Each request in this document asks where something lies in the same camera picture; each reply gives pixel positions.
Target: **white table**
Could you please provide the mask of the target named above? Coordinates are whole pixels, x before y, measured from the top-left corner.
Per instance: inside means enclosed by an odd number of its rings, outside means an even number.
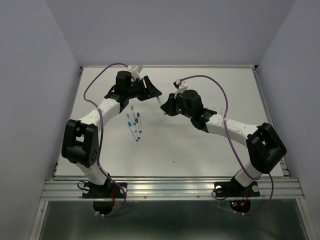
[[[71,119],[79,119],[89,113],[93,106],[83,100],[83,93],[102,67],[84,68],[75,98]],[[110,68],[98,79],[87,93],[87,98],[101,102],[112,85],[117,72],[124,68]],[[235,121],[261,125],[267,122],[261,97],[251,68],[193,68],[193,67],[147,67],[141,72],[162,92],[164,103],[169,93],[175,91],[176,79],[191,75],[208,75],[224,88],[228,101],[227,117]],[[221,112],[225,100],[220,89],[210,80],[195,78],[187,80],[189,89],[198,91],[205,107]],[[128,127],[126,113],[133,105],[140,112],[143,133],[135,142]],[[240,166],[226,138],[199,131],[182,115],[165,116],[155,98],[138,101],[132,99],[124,111],[108,122],[104,128],[103,148],[100,162],[112,176],[123,177],[231,177]],[[246,147],[234,142],[245,164],[249,161]],[[83,173],[67,159],[59,157],[56,177],[77,177]],[[271,174],[282,177],[278,164]]]

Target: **gray wall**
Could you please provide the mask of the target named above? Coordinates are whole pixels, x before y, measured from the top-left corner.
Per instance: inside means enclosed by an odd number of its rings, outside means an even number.
[[[294,0],[46,0],[81,65],[259,64]]]
[[[44,0],[0,7],[0,238],[28,239],[80,69]]]
[[[320,1],[297,0],[258,74],[286,163],[300,179],[320,236]]]

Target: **white marker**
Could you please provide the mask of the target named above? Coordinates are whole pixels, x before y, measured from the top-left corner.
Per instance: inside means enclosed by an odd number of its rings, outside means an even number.
[[[139,131],[139,121],[138,121],[138,118],[135,119],[135,128],[136,128],[136,133],[137,133],[138,139],[140,139],[140,131]]]
[[[160,100],[160,97],[157,96],[156,99],[158,100],[158,103],[159,103],[159,105],[160,105],[160,107],[161,107],[161,106],[162,106],[162,102],[161,102],[161,100]]]
[[[133,137],[134,137],[134,140],[135,140],[136,142],[138,142],[139,140],[138,140],[137,136],[135,135],[135,128],[132,126],[131,122],[129,122],[129,121],[128,121],[128,125],[129,125],[129,128],[130,128],[131,132],[132,132],[132,135],[133,135]]]
[[[134,126],[134,123],[132,122],[132,120],[131,120],[131,117],[130,117],[130,114],[129,114],[129,113],[127,113],[127,114],[126,114],[126,117],[128,118],[129,123],[131,123],[131,125],[132,125],[132,126]]]
[[[142,133],[142,128],[141,128],[141,121],[140,121],[140,113],[137,112],[136,116],[138,117],[138,128],[139,128],[139,133]]]
[[[134,106],[131,106],[131,117],[133,121],[136,119]]]

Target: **glass panel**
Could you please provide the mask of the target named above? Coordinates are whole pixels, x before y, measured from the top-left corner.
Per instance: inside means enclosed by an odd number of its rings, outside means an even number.
[[[251,210],[265,200],[252,201]],[[94,215],[92,202],[53,201],[41,240],[304,240],[297,202],[273,200],[262,212],[241,216],[219,209],[227,201],[128,202],[116,217]]]

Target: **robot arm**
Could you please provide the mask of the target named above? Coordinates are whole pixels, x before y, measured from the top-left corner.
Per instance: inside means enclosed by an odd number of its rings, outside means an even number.
[[[140,77],[141,69],[141,65],[128,66],[128,71],[117,73],[115,85],[98,106],[102,113],[103,125],[120,114],[130,99],[144,101],[162,95],[148,76]],[[96,186],[107,184],[107,177],[98,166],[100,128],[101,118],[97,109],[79,120],[70,119],[65,126],[61,151],[62,156],[76,164],[88,181]]]
[[[244,166],[253,179],[259,179],[262,174],[268,174],[277,165],[287,150],[274,128],[263,123],[261,126],[249,125],[224,119],[216,111],[204,108],[201,97],[195,90],[187,90],[188,86],[182,82],[174,83],[176,93],[171,93],[161,109],[169,116],[178,114],[190,118],[192,125],[206,133],[226,137],[225,123],[229,130],[229,137],[248,148],[250,162]],[[221,186],[217,197],[242,197],[250,193],[251,197],[258,197],[259,191],[253,191],[252,186],[257,185],[241,169],[230,182],[219,182]]]

